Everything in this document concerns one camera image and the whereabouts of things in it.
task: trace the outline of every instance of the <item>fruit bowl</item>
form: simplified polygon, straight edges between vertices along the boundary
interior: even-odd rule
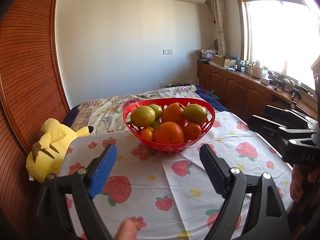
[[[133,124],[128,124],[130,120],[130,114],[132,113],[133,110],[135,110],[139,106],[148,106],[148,105],[156,104],[158,106],[161,106],[162,109],[165,109],[168,105],[171,105],[176,102],[184,106],[187,106],[188,104],[198,104],[200,106],[203,106],[207,111],[210,112],[211,119],[208,120],[207,118],[206,122],[201,126],[201,135],[198,138],[181,143],[181,144],[171,144],[171,145],[161,144],[161,143],[152,142],[142,138],[140,136],[140,132],[142,129],[134,126]],[[160,99],[150,99],[145,101],[139,101],[139,102],[133,103],[132,105],[129,105],[124,110],[124,113],[123,113],[124,123],[129,128],[129,130],[135,135],[135,137],[137,137],[145,145],[150,146],[153,149],[162,151],[163,153],[166,153],[166,154],[178,154],[183,150],[189,148],[193,144],[195,144],[211,129],[214,119],[215,119],[215,112],[213,107],[206,101],[195,99],[195,98],[160,98]]]

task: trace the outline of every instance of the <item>blue gripper pad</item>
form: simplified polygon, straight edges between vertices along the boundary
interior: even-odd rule
[[[117,156],[117,147],[109,144],[101,156],[93,159],[89,164],[85,183],[90,185],[88,194],[91,199],[94,199],[96,195],[102,192],[109,174],[116,163]]]
[[[230,190],[229,165],[224,159],[217,157],[208,144],[201,146],[199,155],[214,190],[223,198],[226,198]]]

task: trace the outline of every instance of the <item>human hand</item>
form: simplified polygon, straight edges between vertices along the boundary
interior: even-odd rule
[[[308,175],[308,181],[310,183],[316,183],[319,172],[320,172],[320,168],[313,170]],[[290,196],[295,202],[299,202],[300,198],[302,197],[302,194],[303,194],[302,181],[303,181],[303,175],[302,175],[302,172],[300,171],[300,166],[294,165],[292,170],[292,181],[290,184]]]
[[[115,240],[136,240],[137,228],[130,219],[126,219],[119,226]]]

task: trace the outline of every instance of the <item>bed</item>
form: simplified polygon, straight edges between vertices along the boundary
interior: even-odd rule
[[[269,172],[286,210],[292,205],[291,168],[263,138],[228,111],[215,110],[211,130],[178,155],[164,155],[145,146],[122,121],[124,108],[138,100],[165,97],[210,100],[200,89],[195,86],[168,88],[88,101],[77,107],[71,127],[76,130],[92,125],[95,134],[71,143],[59,176],[87,167],[109,143],[117,146],[117,162],[103,192],[93,200],[112,236],[121,221],[129,218],[137,227],[137,239],[203,240],[223,203],[199,159],[199,149],[206,143],[230,167],[237,167],[245,174],[260,176],[264,171]],[[211,102],[219,108],[221,104],[217,103]],[[66,195],[66,200],[76,234],[86,239],[72,196]],[[233,238],[241,234],[249,202],[250,194],[247,194]]]

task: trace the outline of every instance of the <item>pikachu plush toy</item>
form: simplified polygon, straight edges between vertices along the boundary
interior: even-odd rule
[[[26,168],[33,179],[43,183],[47,174],[59,173],[70,143],[77,137],[92,133],[93,127],[86,126],[75,132],[58,120],[49,118],[42,125],[41,131],[44,135],[32,145]]]

